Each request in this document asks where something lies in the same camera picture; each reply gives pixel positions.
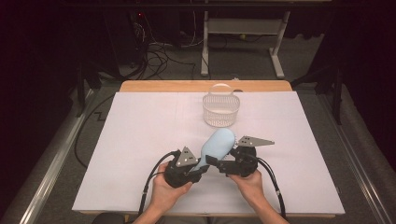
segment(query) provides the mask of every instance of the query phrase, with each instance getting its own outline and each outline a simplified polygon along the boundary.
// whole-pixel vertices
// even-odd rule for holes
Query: gray floor
[[[315,56],[321,37],[304,40],[301,37],[285,39],[279,51],[286,80],[291,81],[305,75]],[[237,40],[228,40],[227,46],[221,37],[213,37],[209,53],[209,67],[212,79],[276,79],[274,68],[267,49],[274,45],[273,37],[264,37],[259,41],[248,43]],[[208,79],[200,76],[201,47],[176,49],[165,47],[167,55],[173,60],[168,61],[161,77],[152,79]],[[159,62],[153,59],[152,64]],[[129,68],[122,67],[127,73]],[[148,70],[145,77],[153,72]],[[117,82],[104,82],[104,87],[95,93],[91,108],[103,102],[108,96],[120,87]],[[291,217],[290,223],[391,223],[384,211],[375,211],[378,200],[370,200],[373,192],[364,188],[372,184],[379,201],[388,211],[389,218],[396,220],[392,211],[396,210],[396,180],[395,174],[386,163],[385,158],[378,150],[374,139],[368,133],[364,122],[357,113],[353,101],[343,91],[342,122],[343,125],[334,125],[329,114],[328,99],[331,95],[316,95],[312,84],[304,84],[296,88],[299,93],[305,114],[317,139],[319,148],[329,168],[334,184],[339,188],[341,201],[346,214],[336,218],[306,218]],[[111,99],[100,105],[94,112],[102,112],[102,118],[111,105]],[[76,121],[77,107],[74,106],[62,128],[54,137],[50,146],[43,154],[35,169],[20,190],[20,193],[8,208],[1,223],[20,223],[23,214],[34,197],[38,186],[48,171],[58,149],[69,136]],[[103,128],[104,122],[98,119],[99,114],[92,114],[84,125],[76,144],[78,155],[88,163],[94,150],[96,141]],[[349,148],[353,148],[356,155],[350,155]],[[71,148],[64,162],[52,192],[35,223],[91,223],[93,216],[82,215],[71,211],[79,184],[84,176],[85,169],[78,164],[73,148]]]

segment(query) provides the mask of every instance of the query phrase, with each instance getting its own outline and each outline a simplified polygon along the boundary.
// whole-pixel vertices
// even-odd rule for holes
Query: black cable
[[[143,189],[142,200],[140,201],[139,212],[137,213],[138,217],[140,215],[142,215],[142,213],[143,213],[143,209],[144,209],[145,203],[146,203],[146,197],[147,197],[148,190],[149,190],[149,181],[151,180],[152,177],[155,176],[154,172],[157,170],[158,166],[163,162],[163,160],[165,160],[169,156],[172,156],[172,155],[175,156],[176,154],[177,154],[177,151],[171,151],[171,152],[167,153],[166,155],[164,155],[162,158],[160,158],[160,160],[157,162],[157,164],[155,164],[154,168],[152,169],[151,173],[148,176],[148,180],[146,181],[146,185]]]
[[[143,76],[145,75],[146,69],[149,67],[149,60],[148,60],[148,48],[146,48],[145,54],[143,55],[143,61],[146,64],[145,69],[139,74],[139,76],[136,78],[136,80],[142,80]]]
[[[151,58],[149,58],[149,57],[148,57],[148,54],[149,54],[149,53],[156,55],[156,57],[151,57]],[[159,50],[148,50],[148,51],[147,51],[148,68],[149,68],[151,71],[153,71],[153,74],[149,75],[148,77],[145,77],[145,78],[144,78],[145,80],[150,79],[150,78],[155,77],[155,76],[159,77],[160,79],[163,79],[163,78],[160,76],[160,73],[162,73],[162,72],[167,68],[167,61],[168,61],[168,59],[167,59],[167,58],[164,58],[164,57],[161,57],[161,56],[159,55],[159,53],[163,53],[163,52],[161,52],[160,49],[159,49]],[[158,65],[157,65],[157,64],[150,64],[149,61],[152,61],[152,60],[154,60],[154,59],[160,60],[161,63],[158,64]]]
[[[167,59],[168,59],[169,61],[171,61],[171,62],[180,63],[180,64],[186,64],[186,65],[192,65],[191,79],[194,80],[194,77],[193,77],[193,76],[194,76],[195,63],[183,63],[183,62],[177,61],[177,60],[175,60],[175,59],[169,57],[169,55],[166,53],[165,47],[163,47],[163,54],[166,55]]]
[[[83,167],[85,167],[85,169],[88,168],[88,165],[86,165],[86,164],[78,157],[78,152],[77,152],[77,144],[78,144],[79,136],[81,135],[81,132],[82,132],[82,130],[84,129],[84,126],[85,126],[87,120],[91,117],[91,115],[95,112],[95,110],[96,110],[99,106],[101,106],[102,104],[104,104],[107,100],[113,98],[114,96],[115,96],[115,94],[110,95],[110,96],[107,97],[104,101],[102,101],[99,105],[97,105],[97,106],[92,110],[92,112],[87,116],[87,118],[84,119],[84,122],[81,124],[81,127],[80,127],[79,130],[78,130],[78,133],[77,133],[77,136],[76,136],[76,142],[75,142],[75,144],[74,144],[74,153],[75,153],[75,157],[76,157],[78,163],[81,164]]]
[[[163,173],[165,173],[165,172],[158,172],[158,173],[155,173],[154,175],[151,176],[151,178],[154,177],[154,176],[156,176],[156,175],[163,174]]]
[[[254,161],[257,161],[268,172],[268,175],[270,176],[271,181],[273,182],[277,198],[279,200],[280,215],[283,218],[285,218],[286,220],[288,220],[287,217],[286,217],[286,208],[285,208],[285,203],[283,201],[283,196],[282,196],[282,194],[280,192],[279,186],[276,183],[276,177],[275,177],[274,171],[272,170],[271,166],[265,160],[263,160],[262,158],[255,157],[255,156],[252,156],[252,155],[247,154],[247,153],[243,153],[243,155],[253,159]]]

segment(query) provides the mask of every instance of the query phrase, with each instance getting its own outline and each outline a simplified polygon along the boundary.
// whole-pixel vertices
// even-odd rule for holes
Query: table
[[[330,2],[332,0],[295,0],[292,2]],[[221,0],[220,2],[230,2],[230,0]],[[231,2],[268,2],[266,0],[254,1],[238,1],[231,0]],[[288,2],[284,0],[275,0],[274,2]],[[209,18],[208,11],[204,15],[204,45],[202,49],[201,60],[201,75],[207,76],[209,74],[209,49],[207,47],[208,34],[235,34],[235,35],[276,35],[276,44],[273,48],[269,48],[269,54],[276,72],[276,77],[279,79],[285,78],[282,66],[280,65],[277,56],[282,42],[283,34],[285,34],[290,11],[285,11],[282,19],[277,20],[252,20],[252,19],[217,19]]]
[[[276,142],[258,149],[258,156],[273,167],[288,216],[344,214],[298,97],[282,80],[124,82],[107,116],[73,210],[136,213],[147,175],[162,155],[188,146],[199,157],[200,147],[216,130],[202,120],[200,99],[219,82],[243,91],[234,93],[242,102],[237,121],[230,127],[235,135],[265,135]],[[251,107],[257,110],[243,109]],[[299,134],[304,139],[294,136]],[[255,216],[236,185],[228,181],[216,168],[209,168],[167,215]],[[272,183],[265,178],[263,184],[268,201],[279,210]]]

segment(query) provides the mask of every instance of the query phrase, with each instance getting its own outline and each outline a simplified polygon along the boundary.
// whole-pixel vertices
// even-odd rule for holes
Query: light blue object
[[[201,160],[192,169],[192,171],[199,170],[199,168],[201,168],[202,166],[208,165],[206,163],[206,155],[209,155],[221,161],[230,152],[234,144],[235,134],[233,134],[230,129],[218,129],[202,146]]]

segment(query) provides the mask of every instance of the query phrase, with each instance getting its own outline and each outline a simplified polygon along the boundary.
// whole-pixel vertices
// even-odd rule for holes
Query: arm
[[[158,167],[158,173],[165,171],[168,164],[163,163]],[[134,222],[135,223],[155,223],[160,217],[171,209],[177,199],[187,193],[192,183],[189,182],[184,186],[174,189],[170,187],[163,178],[162,174],[155,176],[153,180],[153,189],[151,193],[151,201],[146,211]]]
[[[260,171],[256,170],[248,177],[241,177],[239,175],[229,175],[229,177],[236,183],[242,196],[263,223],[288,223],[265,198],[262,189],[262,173]]]

